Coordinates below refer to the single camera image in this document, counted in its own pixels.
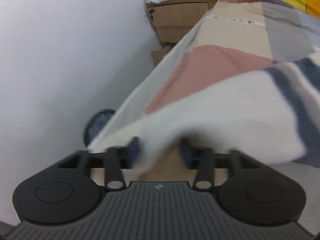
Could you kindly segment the cardboard box nightstand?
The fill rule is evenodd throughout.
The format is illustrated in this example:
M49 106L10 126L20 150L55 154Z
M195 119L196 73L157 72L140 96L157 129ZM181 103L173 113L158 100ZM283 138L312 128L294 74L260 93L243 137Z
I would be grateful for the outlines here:
M160 63L216 2L217 0L170 0L146 6L150 23L163 46L163 49L151 52L155 65Z

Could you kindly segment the patchwork plaid bed cover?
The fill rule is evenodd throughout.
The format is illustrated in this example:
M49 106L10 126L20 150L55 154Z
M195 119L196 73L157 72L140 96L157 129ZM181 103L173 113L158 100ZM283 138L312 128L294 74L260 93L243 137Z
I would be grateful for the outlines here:
M218 0L178 48L184 50L180 61L175 60L178 51L174 49L141 84L142 88L148 88L151 80L160 82L147 107L132 116L133 105L142 92L140 88L135 90L99 135L116 133L146 115L225 79L319 53L319 19L275 2ZM159 76L165 68L170 68L171 73L161 80ZM167 148L149 170L140 173L135 167L132 176L156 172L171 175L173 163L162 163L161 158L178 142ZM319 174L319 167L296 161L273 165L296 179L304 176L307 168L312 175Z

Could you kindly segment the cream and blue fleece sweater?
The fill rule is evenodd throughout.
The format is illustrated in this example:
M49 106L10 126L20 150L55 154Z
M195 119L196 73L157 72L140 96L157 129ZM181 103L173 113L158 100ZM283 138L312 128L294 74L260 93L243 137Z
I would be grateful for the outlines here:
M116 133L101 133L91 149L100 152L132 137L140 139L140 173L182 138L222 153L236 148L269 165L319 167L319 53L225 79Z

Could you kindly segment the dark round floor object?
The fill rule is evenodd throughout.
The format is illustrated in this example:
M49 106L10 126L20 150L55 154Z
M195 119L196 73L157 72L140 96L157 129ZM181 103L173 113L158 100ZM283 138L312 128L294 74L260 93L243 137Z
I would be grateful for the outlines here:
M91 120L89 120L85 126L82 137L85 147L87 147L99 134L99 132L107 125L115 112L116 111L114 109L104 109L96 113Z

